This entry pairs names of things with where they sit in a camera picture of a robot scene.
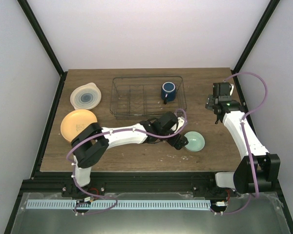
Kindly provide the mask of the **light green patterned bowl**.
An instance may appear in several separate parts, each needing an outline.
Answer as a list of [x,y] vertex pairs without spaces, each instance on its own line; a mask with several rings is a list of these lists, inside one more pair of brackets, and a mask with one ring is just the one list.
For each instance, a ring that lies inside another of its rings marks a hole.
[[185,133],[184,136],[188,140],[188,144],[185,146],[188,151],[199,152],[204,148],[205,139],[199,132],[190,131]]

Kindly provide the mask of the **dark blue ceramic mug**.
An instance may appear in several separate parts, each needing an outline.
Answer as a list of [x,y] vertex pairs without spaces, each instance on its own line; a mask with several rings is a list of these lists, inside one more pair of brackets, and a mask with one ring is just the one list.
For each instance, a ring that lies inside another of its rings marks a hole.
[[176,85],[173,82],[165,82],[161,87],[161,99],[163,104],[174,101],[176,98]]

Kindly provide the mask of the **black wire dish rack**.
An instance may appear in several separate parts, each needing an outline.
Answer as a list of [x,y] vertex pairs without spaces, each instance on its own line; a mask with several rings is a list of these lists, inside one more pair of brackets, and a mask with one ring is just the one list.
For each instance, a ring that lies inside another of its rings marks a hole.
[[[176,97],[164,104],[161,89],[166,82],[175,85]],[[110,112],[116,118],[158,117],[179,108],[187,109],[181,76],[116,77],[112,81]]]

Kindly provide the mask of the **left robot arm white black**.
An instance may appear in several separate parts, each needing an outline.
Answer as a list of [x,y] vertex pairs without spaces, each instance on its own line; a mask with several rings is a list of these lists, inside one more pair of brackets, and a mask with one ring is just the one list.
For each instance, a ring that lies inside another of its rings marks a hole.
[[173,112],[120,128],[106,128],[91,123],[71,140],[72,150],[69,154],[73,155],[72,177],[76,180],[73,192],[80,197],[89,193],[91,168],[111,148],[128,144],[153,144],[164,140],[175,149],[182,149],[188,140],[180,132],[187,123],[186,113],[177,116]]

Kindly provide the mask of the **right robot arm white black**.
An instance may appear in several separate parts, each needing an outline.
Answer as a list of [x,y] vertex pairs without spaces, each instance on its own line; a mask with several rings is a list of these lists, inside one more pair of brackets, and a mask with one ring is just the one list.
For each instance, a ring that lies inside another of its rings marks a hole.
[[225,188],[241,194],[272,191],[277,183],[280,158],[271,154],[259,141],[247,119],[241,104],[229,96],[209,95],[205,108],[216,114],[231,134],[241,161],[234,172],[218,172],[207,184],[208,193],[219,196]]

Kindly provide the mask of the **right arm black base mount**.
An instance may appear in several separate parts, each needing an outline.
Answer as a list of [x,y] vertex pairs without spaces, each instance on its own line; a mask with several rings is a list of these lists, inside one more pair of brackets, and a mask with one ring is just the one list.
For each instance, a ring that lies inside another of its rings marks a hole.
[[220,188],[214,182],[199,180],[192,184],[192,192],[199,197],[227,197],[231,195],[228,188]]

